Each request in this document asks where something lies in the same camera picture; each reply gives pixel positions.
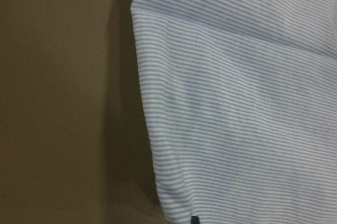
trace small black object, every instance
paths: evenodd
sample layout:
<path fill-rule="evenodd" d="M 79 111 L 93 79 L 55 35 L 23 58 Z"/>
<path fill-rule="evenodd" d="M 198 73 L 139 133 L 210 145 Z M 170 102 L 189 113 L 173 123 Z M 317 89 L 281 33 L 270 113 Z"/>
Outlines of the small black object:
<path fill-rule="evenodd" d="M 199 217 L 198 216 L 192 216 L 191 217 L 191 224 L 200 224 Z"/>

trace cloth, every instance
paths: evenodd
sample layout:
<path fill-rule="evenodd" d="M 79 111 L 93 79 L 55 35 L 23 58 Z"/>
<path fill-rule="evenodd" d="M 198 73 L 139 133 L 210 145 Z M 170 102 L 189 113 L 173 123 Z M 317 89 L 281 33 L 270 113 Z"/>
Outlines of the cloth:
<path fill-rule="evenodd" d="M 336 224 L 337 0 L 131 11 L 166 219 Z"/>

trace brown surface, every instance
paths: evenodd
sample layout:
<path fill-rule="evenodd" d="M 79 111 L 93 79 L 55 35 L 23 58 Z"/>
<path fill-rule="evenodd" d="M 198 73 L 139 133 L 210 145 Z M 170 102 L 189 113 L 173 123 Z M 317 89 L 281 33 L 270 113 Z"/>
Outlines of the brown surface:
<path fill-rule="evenodd" d="M 131 0 L 0 0 L 0 223 L 165 223 Z"/>

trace garment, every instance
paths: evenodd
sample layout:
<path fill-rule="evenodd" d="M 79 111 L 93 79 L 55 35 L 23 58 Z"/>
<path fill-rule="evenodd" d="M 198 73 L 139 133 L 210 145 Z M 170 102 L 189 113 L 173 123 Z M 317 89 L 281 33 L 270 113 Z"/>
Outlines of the garment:
<path fill-rule="evenodd" d="M 170 223 L 337 223 L 337 0 L 133 0 Z"/>

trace striped fabric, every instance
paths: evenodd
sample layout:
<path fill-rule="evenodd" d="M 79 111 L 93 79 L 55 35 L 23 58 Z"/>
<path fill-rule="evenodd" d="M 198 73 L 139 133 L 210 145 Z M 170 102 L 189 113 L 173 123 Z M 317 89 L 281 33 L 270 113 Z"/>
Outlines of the striped fabric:
<path fill-rule="evenodd" d="M 337 223 L 337 0 L 133 0 L 169 223 Z"/>

